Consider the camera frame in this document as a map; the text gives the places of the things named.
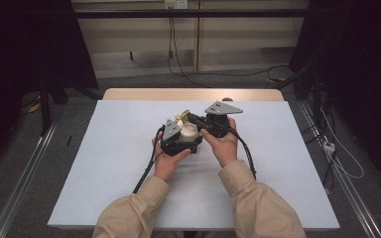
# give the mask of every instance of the beige sleeve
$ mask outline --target beige sleeve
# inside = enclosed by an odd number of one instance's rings
[[[244,161],[228,164],[219,176],[233,201],[237,237],[306,237],[296,211],[258,183]]]
[[[162,179],[148,177],[136,194],[116,199],[104,209],[92,237],[150,237],[168,193],[169,186]]]

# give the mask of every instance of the person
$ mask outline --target person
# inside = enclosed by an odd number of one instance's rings
[[[236,130],[236,122],[229,118]],[[237,138],[228,133],[215,138],[201,130],[219,165],[221,182],[233,202],[234,229],[237,237],[306,237],[295,210],[275,190],[257,182],[244,161],[237,159]],[[162,153],[159,145],[156,154]],[[113,201],[101,213],[93,237],[151,237],[155,216],[169,193],[169,179],[189,149],[155,162],[154,175],[148,177],[136,194]]]

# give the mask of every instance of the gray floor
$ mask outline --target gray floor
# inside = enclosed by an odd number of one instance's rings
[[[259,69],[229,70],[227,73],[256,71],[259,71]],[[271,70],[270,74],[271,77],[286,77],[291,73],[282,68]],[[190,76],[191,80],[203,83],[206,86],[224,88],[262,88],[266,85],[266,78],[266,73],[240,77],[213,74]],[[96,91],[99,93],[104,92],[109,87],[198,87],[183,77],[171,74],[100,79],[99,84],[101,88]],[[67,105],[52,105],[54,113],[58,111],[58,108],[62,107],[63,115],[35,173],[34,179],[28,187],[23,202],[9,227],[7,237],[91,236],[91,230],[63,231],[47,226],[48,219],[58,199],[58,193],[64,186],[64,181],[96,103],[74,91],[69,90],[68,94],[70,98]],[[310,125],[302,113],[299,102],[294,98],[292,87],[285,88],[283,95],[289,102],[300,129],[308,128]],[[365,170],[364,178],[352,179],[352,182],[361,194],[381,230],[381,173],[370,162],[364,148],[355,143],[349,128],[338,115],[337,109],[334,108],[332,113],[336,122],[336,135],[338,139],[359,160],[359,163]],[[40,112],[20,115],[11,138],[0,155],[0,212],[21,176],[25,165],[33,154],[40,132]],[[304,134],[306,140],[312,136],[312,132]],[[318,175],[322,178],[327,165],[323,153],[317,142],[308,143],[307,147],[317,167]],[[344,154],[338,146],[337,152],[345,169],[350,173],[358,175],[358,166],[350,157]],[[325,186],[331,187],[331,176],[327,179]],[[309,231],[308,236],[368,237],[337,179],[334,180],[331,191],[332,193],[328,197],[341,228],[325,232]]]

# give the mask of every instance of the white component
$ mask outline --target white component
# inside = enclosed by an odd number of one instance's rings
[[[176,0],[176,9],[187,9],[188,0]]]
[[[198,132],[196,126],[191,123],[183,123],[182,120],[178,121],[178,126],[182,128],[181,130],[181,137],[179,138],[179,141],[182,142],[194,142],[196,138],[200,136],[200,133]]]
[[[176,9],[176,0],[165,0],[166,9]]]
[[[333,153],[335,151],[335,144],[329,141],[324,141],[322,144],[323,150],[329,153]]]

